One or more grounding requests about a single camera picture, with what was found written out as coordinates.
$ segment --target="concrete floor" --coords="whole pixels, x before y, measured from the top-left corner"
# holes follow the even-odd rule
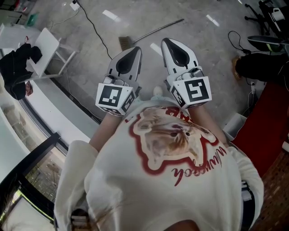
[[[163,59],[150,45],[160,46],[165,37],[185,43],[195,52],[203,72],[210,78],[213,100],[206,103],[220,126],[224,126],[235,112],[247,108],[250,87],[245,80],[237,82],[232,75],[231,59],[242,55],[231,46],[228,32],[237,31],[244,48],[255,51],[246,40],[250,35],[259,35],[259,27],[254,22],[244,20],[252,13],[238,0],[79,0],[94,22],[98,33],[108,47],[109,54],[115,57],[121,52],[118,37],[130,36],[137,39],[165,24],[184,18],[185,21],[172,25],[162,31],[139,41],[143,52],[142,68],[138,81],[143,88],[140,96],[147,100],[152,90],[160,85],[165,90],[164,79],[168,75]],[[257,0],[250,4],[257,8]],[[36,27],[42,30],[50,27],[52,21],[60,22],[75,12],[65,0],[38,0],[32,13],[39,12]],[[118,16],[113,20],[103,14],[108,10]],[[216,26],[207,15],[215,19]],[[95,106],[98,83],[102,82],[110,59],[83,10],[72,19],[53,26],[51,32],[63,38],[68,45],[80,50],[68,67],[70,90],[72,94],[97,116],[103,113]],[[232,34],[232,41],[238,44],[238,37]],[[53,60],[51,69],[58,66]],[[66,73],[57,79],[68,89]]]

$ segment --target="broom handle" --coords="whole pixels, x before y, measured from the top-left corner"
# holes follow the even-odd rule
[[[136,43],[137,41],[143,39],[144,37],[147,37],[147,36],[151,35],[152,33],[155,33],[155,32],[157,32],[157,31],[159,31],[159,30],[161,30],[161,29],[164,29],[164,28],[166,28],[166,27],[168,27],[168,26],[170,26],[170,25],[179,23],[179,22],[181,22],[181,21],[184,21],[184,19],[182,18],[182,19],[177,20],[177,21],[175,21],[175,22],[173,22],[173,23],[170,23],[170,24],[168,24],[168,25],[165,25],[165,26],[163,26],[163,27],[161,27],[161,28],[159,28],[159,29],[156,29],[156,30],[152,31],[151,33],[148,33],[148,34],[144,35],[143,37],[138,38],[138,39],[135,40],[133,43]]]

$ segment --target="red mat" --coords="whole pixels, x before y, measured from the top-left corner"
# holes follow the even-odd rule
[[[289,92],[268,83],[253,112],[233,140],[253,162],[262,177],[280,154],[289,132]]]

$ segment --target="broom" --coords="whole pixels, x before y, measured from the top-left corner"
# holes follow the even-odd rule
[[[122,51],[125,51],[125,50],[127,50],[127,49],[130,49],[130,48],[134,47],[134,44],[135,44],[137,41],[139,41],[139,40],[141,40],[141,39],[149,36],[149,35],[152,34],[152,33],[155,33],[155,32],[157,32],[157,31],[159,31],[159,30],[161,30],[161,29],[164,29],[164,28],[166,28],[166,27],[168,27],[168,26],[170,26],[170,25],[179,23],[179,22],[181,22],[181,21],[184,21],[184,19],[182,18],[182,19],[177,20],[177,21],[175,21],[175,22],[173,22],[173,23],[170,23],[170,24],[168,24],[168,25],[165,25],[165,26],[163,26],[163,27],[161,27],[161,28],[159,28],[159,29],[156,29],[156,30],[152,31],[151,33],[148,33],[148,34],[144,35],[143,37],[138,38],[138,39],[135,40],[135,41],[133,41],[129,36],[126,36],[126,37],[118,37],[119,43],[120,43],[120,45],[121,45],[121,49],[122,49]]]

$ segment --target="white shoe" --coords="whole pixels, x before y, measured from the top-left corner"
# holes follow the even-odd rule
[[[160,86],[156,86],[153,91],[154,96],[163,96],[163,90]]]

